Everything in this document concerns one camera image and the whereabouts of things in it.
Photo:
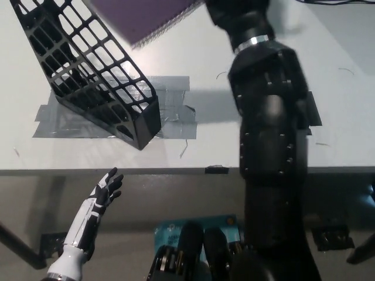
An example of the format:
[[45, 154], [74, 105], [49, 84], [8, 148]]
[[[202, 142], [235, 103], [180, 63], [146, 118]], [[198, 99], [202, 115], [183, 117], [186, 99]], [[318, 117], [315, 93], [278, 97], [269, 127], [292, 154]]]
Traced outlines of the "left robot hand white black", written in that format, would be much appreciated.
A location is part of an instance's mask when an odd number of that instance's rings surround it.
[[94, 186], [81, 204], [65, 237], [64, 244], [88, 252], [92, 249], [100, 221], [109, 205], [121, 195], [123, 175], [112, 168]]

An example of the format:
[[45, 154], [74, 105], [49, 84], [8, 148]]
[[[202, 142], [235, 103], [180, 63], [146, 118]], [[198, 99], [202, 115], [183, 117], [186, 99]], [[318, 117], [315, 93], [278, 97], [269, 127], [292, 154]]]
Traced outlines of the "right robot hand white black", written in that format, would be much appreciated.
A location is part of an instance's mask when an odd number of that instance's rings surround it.
[[205, 1], [212, 22], [227, 32], [253, 30], [275, 36], [267, 18], [270, 1]]

